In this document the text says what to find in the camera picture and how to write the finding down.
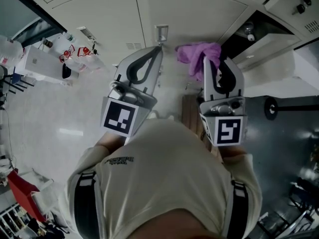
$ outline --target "person's neck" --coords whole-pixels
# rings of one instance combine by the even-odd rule
[[[147,221],[128,239],[186,239],[199,236],[214,238],[190,212],[177,209]]]

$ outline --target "red fabric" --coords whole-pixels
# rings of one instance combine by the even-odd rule
[[[32,191],[39,192],[38,188],[23,180],[15,171],[12,171],[7,178],[16,201],[30,214],[31,217],[40,222],[45,222],[45,217],[41,214],[31,196]]]

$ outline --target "person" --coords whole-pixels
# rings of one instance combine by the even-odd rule
[[[84,227],[94,226],[108,239],[221,238],[232,178],[244,183],[249,195],[241,237],[254,228],[262,196],[252,155],[243,148],[221,147],[221,163],[193,132],[169,119],[147,119],[124,143],[125,138],[106,133],[87,149],[59,198],[66,223],[84,239],[99,238],[82,235]],[[99,186],[101,197],[95,199],[101,198],[101,207],[89,207],[87,190],[80,191],[80,178],[89,172],[95,174],[91,181]],[[103,216],[99,226],[87,214],[95,207]]]

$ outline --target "sleeve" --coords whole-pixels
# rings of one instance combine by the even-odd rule
[[[253,156],[251,154],[238,155],[224,158],[225,168],[232,174],[236,181],[246,185],[249,196],[249,210],[247,226],[244,237],[255,227],[261,211],[262,193],[253,169]]]
[[[94,146],[92,148],[88,148],[84,154],[81,156],[78,164],[76,165],[75,171],[72,173],[70,178],[67,180],[67,183],[64,187],[63,192],[60,194],[58,198],[59,203],[59,209],[61,212],[61,215],[67,224],[67,226],[75,233],[77,231],[74,229],[74,226],[72,225],[72,217],[71,217],[71,206],[70,206],[70,195],[72,194],[70,192],[71,183],[73,178],[89,169],[90,167],[93,167],[94,165],[100,163],[106,156],[109,155],[109,151],[106,147],[103,146]]]

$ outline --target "metal stand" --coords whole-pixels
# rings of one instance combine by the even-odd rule
[[[274,120],[278,112],[293,111],[319,111],[319,105],[311,106],[282,106],[279,107],[274,98],[267,98],[264,105],[265,116],[269,120]]]

